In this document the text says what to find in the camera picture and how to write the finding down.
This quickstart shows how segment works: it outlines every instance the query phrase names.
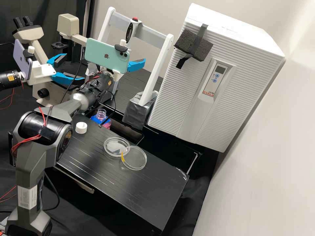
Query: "black backdrop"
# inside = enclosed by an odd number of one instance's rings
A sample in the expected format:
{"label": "black backdrop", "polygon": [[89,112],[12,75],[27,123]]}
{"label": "black backdrop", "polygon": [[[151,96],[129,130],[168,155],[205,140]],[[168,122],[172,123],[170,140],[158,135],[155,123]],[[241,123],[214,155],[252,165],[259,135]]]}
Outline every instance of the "black backdrop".
{"label": "black backdrop", "polygon": [[[80,34],[83,29],[83,18],[86,0],[1,0],[0,2],[0,43],[14,42],[12,32],[16,29],[13,18],[29,16],[34,25],[41,25],[44,36],[39,39],[48,58],[60,53],[53,50],[51,44],[59,41],[56,31],[58,15],[70,13],[80,20]],[[12,53],[12,45],[0,46],[0,72],[18,69]],[[79,60],[80,46],[73,50],[73,56]]]}

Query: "petri dish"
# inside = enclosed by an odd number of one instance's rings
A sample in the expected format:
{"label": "petri dish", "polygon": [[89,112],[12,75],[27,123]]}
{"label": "petri dish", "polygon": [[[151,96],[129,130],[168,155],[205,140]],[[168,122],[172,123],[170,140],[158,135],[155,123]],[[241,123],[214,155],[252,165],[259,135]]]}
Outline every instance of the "petri dish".
{"label": "petri dish", "polygon": [[147,163],[147,155],[138,146],[129,146],[126,147],[126,154],[121,155],[121,160],[129,169],[141,170]]}
{"label": "petri dish", "polygon": [[127,147],[130,143],[122,137],[110,137],[105,140],[105,151],[112,157],[121,158],[121,153],[125,156],[128,153]]}

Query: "white bottle cap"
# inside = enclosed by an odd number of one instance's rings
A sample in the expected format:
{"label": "white bottle cap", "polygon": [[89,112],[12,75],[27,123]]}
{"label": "white bottle cap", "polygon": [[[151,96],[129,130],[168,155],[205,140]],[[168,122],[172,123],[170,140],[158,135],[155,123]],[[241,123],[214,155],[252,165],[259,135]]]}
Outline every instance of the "white bottle cap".
{"label": "white bottle cap", "polygon": [[119,45],[125,47],[125,46],[127,46],[127,41],[124,39],[121,39]]}
{"label": "white bottle cap", "polygon": [[86,130],[88,129],[88,125],[84,122],[78,122],[75,125],[75,131],[79,134],[84,134],[86,133]]}
{"label": "white bottle cap", "polygon": [[27,49],[27,52],[30,53],[30,54],[34,54],[35,48],[33,46],[29,46],[28,49]]}

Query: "black foam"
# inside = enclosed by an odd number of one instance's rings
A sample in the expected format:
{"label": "black foam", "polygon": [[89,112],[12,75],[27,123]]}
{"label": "black foam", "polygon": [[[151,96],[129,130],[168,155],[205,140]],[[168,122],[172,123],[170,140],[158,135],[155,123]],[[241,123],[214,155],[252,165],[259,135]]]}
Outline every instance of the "black foam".
{"label": "black foam", "polygon": [[[196,37],[197,34],[191,32],[188,29],[185,29],[181,33],[180,37],[178,38],[174,46],[185,53],[190,53],[189,50],[193,46]],[[198,45],[193,55],[193,58],[195,58],[198,61],[204,61],[208,53],[210,52],[212,46],[213,44],[210,43],[209,41],[201,39],[201,42]]]}

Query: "black platform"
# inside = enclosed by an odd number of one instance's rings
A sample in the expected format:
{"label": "black platform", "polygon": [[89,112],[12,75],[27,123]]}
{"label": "black platform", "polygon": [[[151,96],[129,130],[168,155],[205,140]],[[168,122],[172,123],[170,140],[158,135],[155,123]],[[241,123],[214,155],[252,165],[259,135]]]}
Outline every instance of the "black platform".
{"label": "black platform", "polygon": [[99,128],[82,115],[76,115],[73,121],[74,126],[80,121],[87,123],[88,131],[85,134],[74,132],[57,165],[163,230],[188,176],[145,150],[147,164],[144,169],[130,170],[120,158],[114,159],[104,150],[104,141],[117,134]]}

